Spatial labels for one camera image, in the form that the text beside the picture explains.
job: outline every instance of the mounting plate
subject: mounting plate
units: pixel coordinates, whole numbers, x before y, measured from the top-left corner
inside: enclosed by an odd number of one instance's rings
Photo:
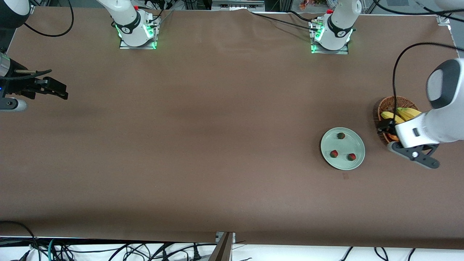
[[[148,19],[153,18],[153,14],[148,13]],[[160,23],[161,17],[156,18],[153,22],[148,23],[147,26],[154,26],[151,29],[148,29],[148,32],[153,33],[153,38],[149,39],[145,44],[141,46],[129,46],[122,39],[119,43],[119,49],[132,49],[132,50],[154,50],[158,44],[158,35],[160,34]]]
[[[316,28],[317,30],[320,30],[323,24],[324,22],[322,20],[322,16],[319,16],[315,19],[312,19],[311,22],[308,22],[310,28]],[[348,54],[348,44],[345,44],[341,49],[335,51],[324,48],[318,41],[316,41],[316,34],[318,33],[320,32],[315,32],[312,30],[309,31],[309,37],[311,39],[311,53]]]

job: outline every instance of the basket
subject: basket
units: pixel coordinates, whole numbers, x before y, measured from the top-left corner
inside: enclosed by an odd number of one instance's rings
[[[382,112],[384,111],[389,111],[389,112],[392,112],[392,113],[395,113],[396,114],[396,117],[399,117],[398,113],[394,112],[394,98],[393,96],[390,96],[390,97],[386,97],[385,99],[383,99],[382,101],[380,101],[379,103],[379,106],[377,107],[377,118],[375,119],[375,121],[378,123],[379,121],[383,120],[382,116],[380,115]],[[402,108],[413,108],[413,109],[416,109],[416,110],[419,110],[416,106],[416,104],[414,104],[412,101],[410,101],[409,99],[406,99],[405,97],[401,97],[401,96],[396,96],[396,107],[402,107]],[[393,140],[390,139],[385,133],[381,133],[379,134],[379,137],[380,139],[382,140],[382,142],[387,145],[388,143],[392,142]]]

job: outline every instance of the banana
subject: banana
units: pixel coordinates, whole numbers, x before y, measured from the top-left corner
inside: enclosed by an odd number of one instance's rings
[[[415,110],[413,108],[396,108],[398,114],[403,118],[403,120],[408,121],[415,118],[422,112]]]
[[[389,112],[389,111],[384,111],[380,114],[380,116],[382,116],[382,118],[384,119],[393,119],[393,113]],[[401,119],[399,116],[396,116],[395,117],[395,122],[396,124],[400,124],[400,123],[403,123],[404,120]]]

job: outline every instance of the cable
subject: cable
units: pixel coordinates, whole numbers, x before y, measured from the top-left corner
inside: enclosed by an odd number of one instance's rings
[[[182,250],[182,252],[184,252],[187,255],[187,261],[190,261],[190,257],[188,256],[187,251]]]
[[[289,10],[288,12],[296,15],[299,19],[301,19],[303,21],[311,22],[311,19],[304,18],[303,16],[301,16],[299,13],[297,13],[295,11]]]
[[[423,13],[408,13],[408,12],[400,12],[400,11],[395,11],[395,10],[392,10],[392,9],[389,9],[389,8],[386,8],[385,6],[381,5],[379,3],[380,0],[372,0],[374,1],[375,5],[380,7],[381,9],[387,11],[387,12],[391,12],[391,13],[395,13],[395,14],[404,14],[404,15],[428,15],[428,14],[438,14],[438,15],[442,15],[442,14],[446,14],[446,13],[458,13],[458,12],[464,12],[464,9],[453,9],[453,10],[443,10],[443,11],[440,11],[440,12],[436,12],[436,13],[430,13],[430,12],[423,12]]]
[[[447,13],[458,13],[458,12],[464,12],[464,9],[453,9],[453,10],[443,10],[443,11],[439,11],[439,12],[435,12],[427,7],[425,7],[423,4],[419,3],[416,1],[416,3],[422,7],[423,9],[425,9],[426,11],[428,12],[423,12],[423,13],[408,13],[408,12],[400,12],[400,11],[396,11],[396,10],[392,10],[392,9],[389,9],[389,8],[386,8],[385,6],[381,5],[379,2],[380,0],[372,0],[374,1],[375,5],[380,7],[381,9],[387,11],[387,12],[391,12],[391,13],[395,13],[395,14],[404,14],[404,15],[428,15],[428,14],[435,14],[435,15],[439,15],[439,16],[444,16],[446,18],[449,18],[451,20],[456,20],[456,21],[459,21],[459,22],[464,22],[463,19],[459,19],[459,18],[455,18],[455,17],[452,17],[451,14],[449,15],[446,15]]]
[[[349,247],[348,248],[348,251],[345,253],[345,256],[340,260],[340,261],[345,261],[349,255],[349,252],[351,252],[351,250],[353,249],[353,247]]]
[[[448,19],[451,19],[451,20],[456,20],[458,22],[463,22],[464,23],[464,20],[463,19],[459,19],[459,18],[456,18],[456,17],[452,17],[452,13],[449,14],[449,15],[446,15],[446,14],[439,14],[438,12],[435,12],[427,7],[425,7],[424,5],[420,4],[420,6],[422,6],[423,9],[425,9],[426,11],[429,11],[430,13],[432,14],[436,14],[436,15],[439,15],[439,16],[443,16],[443,17],[446,17]]]
[[[381,256],[379,254],[379,252],[377,252],[377,248],[374,248],[374,251],[375,251],[375,254],[380,257],[380,259],[382,259],[383,261],[388,261],[388,255],[387,255],[387,252],[385,251],[385,248],[381,248],[383,253],[385,254],[385,258],[383,256]]]
[[[411,250],[411,252],[409,252],[409,255],[407,256],[407,261],[411,261],[411,256],[412,256],[412,254],[414,253],[414,251],[416,251],[415,248],[413,248],[413,249]]]
[[[276,7],[276,5],[280,2],[280,0],[277,0],[276,3],[269,9],[269,11],[272,11],[274,9],[274,7]]]
[[[398,63],[400,62],[400,59],[401,57],[403,56],[403,54],[406,53],[407,50],[413,48],[413,47],[416,47],[416,46],[440,46],[440,47],[444,47],[444,48],[448,48],[448,49],[453,49],[453,50],[459,50],[459,51],[462,51],[464,52],[464,48],[460,48],[460,47],[455,47],[455,46],[451,46],[451,45],[446,45],[446,44],[441,44],[441,43],[433,43],[433,42],[423,42],[423,43],[417,43],[417,44],[413,44],[413,45],[410,45],[408,47],[406,47],[406,49],[404,49],[400,55],[398,56],[398,58],[396,59],[396,62],[395,62],[395,66],[393,67],[393,78],[392,78],[392,88],[393,88],[393,98],[394,98],[394,106],[393,106],[393,127],[395,126],[395,118],[396,118],[396,109],[397,109],[397,104],[396,104],[396,85],[395,85],[395,78],[396,78],[396,68],[398,67]]]
[[[47,73],[50,73],[51,71],[52,71],[51,69],[48,69],[48,70],[45,70],[45,71],[38,71],[38,72],[36,72],[35,74],[26,75],[26,76],[0,77],[0,80],[15,81],[15,80],[31,79],[31,78],[35,78],[35,77],[38,77],[38,76],[45,75],[45,74],[47,74]]]
[[[182,2],[186,3],[186,4],[194,4],[197,2],[197,0],[195,1],[192,1],[192,2],[188,2],[187,0],[181,0]]]
[[[32,28],[30,25],[28,25],[27,23],[24,23],[24,25],[33,30],[34,32],[40,34],[40,35],[43,35],[43,36],[47,36],[47,37],[60,37],[60,36],[63,36],[67,33],[69,33],[69,31],[71,31],[72,29],[72,26],[74,25],[74,11],[72,10],[72,6],[71,6],[71,1],[68,0],[68,3],[69,3],[69,9],[71,10],[71,25],[69,25],[69,28],[68,30],[66,30],[64,33],[60,33],[60,34],[46,34],[46,33],[41,33],[39,31],[37,31],[36,29]]]
[[[125,244],[123,245],[122,247],[118,248],[110,257],[110,259],[108,259],[108,261],[111,261],[116,255],[117,253],[119,253],[121,250],[123,250],[124,248],[126,248],[128,245],[130,244]]]
[[[201,246],[216,246],[216,245],[217,245],[216,243],[196,244],[197,247],[201,247]],[[172,255],[174,255],[174,254],[177,254],[178,252],[181,252],[181,251],[183,251],[183,250],[185,250],[185,249],[188,249],[188,248],[193,248],[193,245],[192,245],[192,246],[189,246],[189,247],[181,248],[181,249],[176,250],[176,251],[173,251],[173,252],[169,253],[166,257],[160,256],[160,257],[155,257],[155,258],[162,258],[161,261],[167,261],[168,258],[169,258],[170,256],[172,256]]]
[[[143,252],[137,250],[137,249],[141,248],[142,246],[145,246],[145,247],[148,249],[148,247],[146,246],[146,244],[140,244],[140,246],[138,246],[138,247],[136,247],[136,248],[133,248],[133,247],[128,246],[127,248],[131,249],[132,251],[131,251],[131,252],[128,252],[128,251],[126,250],[126,254],[124,255],[124,258],[123,258],[122,260],[123,260],[123,261],[126,261],[127,258],[128,258],[131,254],[138,254],[138,255],[140,255],[140,256],[143,257],[143,260],[145,260],[145,257],[146,257],[146,258],[150,258],[150,256],[151,256],[150,254],[149,254],[149,255],[146,255],[146,254],[144,254]]]
[[[272,18],[272,17],[269,17],[269,16],[265,16],[265,15],[262,15],[262,14],[259,14],[259,13],[253,13],[253,12],[252,12],[252,14],[257,15],[257,16],[261,16],[261,17],[264,17],[264,18],[267,18],[267,19],[271,19],[271,20],[274,20],[274,21],[277,21],[277,22],[281,22],[281,23],[284,23],[284,24],[287,24],[287,25],[291,25],[291,26],[296,26],[296,27],[304,28],[304,29],[306,29],[306,30],[317,31],[316,28],[309,28],[309,27],[306,27],[306,26],[301,26],[301,25],[297,25],[297,24],[292,24],[292,23],[290,23],[290,22],[283,21],[283,20],[279,20],[279,19],[275,19],[275,18]]]
[[[16,222],[16,221],[10,221],[10,220],[0,220],[0,225],[1,224],[13,224],[13,225],[21,226],[22,228],[27,230],[27,232],[31,235],[32,240],[33,240],[35,246],[37,247],[37,249],[39,248],[39,244],[37,243],[37,240],[36,240],[34,234],[32,233],[32,231],[25,224],[23,224],[21,222]],[[39,250],[39,261],[41,261],[41,260],[42,260],[42,255],[40,254],[40,250]]]
[[[151,23],[151,22],[155,21],[156,19],[158,19],[161,16],[161,14],[163,13],[163,11],[164,11],[164,9],[161,9],[161,12],[155,18],[153,18],[151,20],[148,20],[148,23]]]
[[[101,252],[108,252],[108,251],[115,251],[115,250],[118,250],[118,248],[105,249],[105,250],[93,250],[93,251],[76,251],[76,250],[71,250],[68,248],[68,251],[71,253],[101,253]]]
[[[48,244],[48,261],[52,261],[52,245],[53,245],[53,241],[55,241],[54,238],[52,240],[50,240],[50,243]]]
[[[164,243],[160,248],[158,248],[155,251],[155,253],[148,259],[148,261],[152,261],[155,258],[163,258],[162,256],[161,257],[156,257],[156,255],[161,253],[163,250],[165,250],[166,248],[168,248],[169,246],[172,246],[172,245],[174,245],[174,243]]]

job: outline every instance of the plate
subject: plate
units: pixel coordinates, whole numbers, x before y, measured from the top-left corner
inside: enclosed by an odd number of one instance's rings
[[[337,134],[345,133],[344,139],[337,138]],[[330,152],[336,150],[338,157],[332,158]],[[364,143],[356,132],[343,128],[336,127],[327,131],[321,140],[321,152],[325,160],[333,167],[339,170],[353,170],[361,165],[366,155],[366,148]],[[349,161],[348,154],[354,153],[356,159]]]

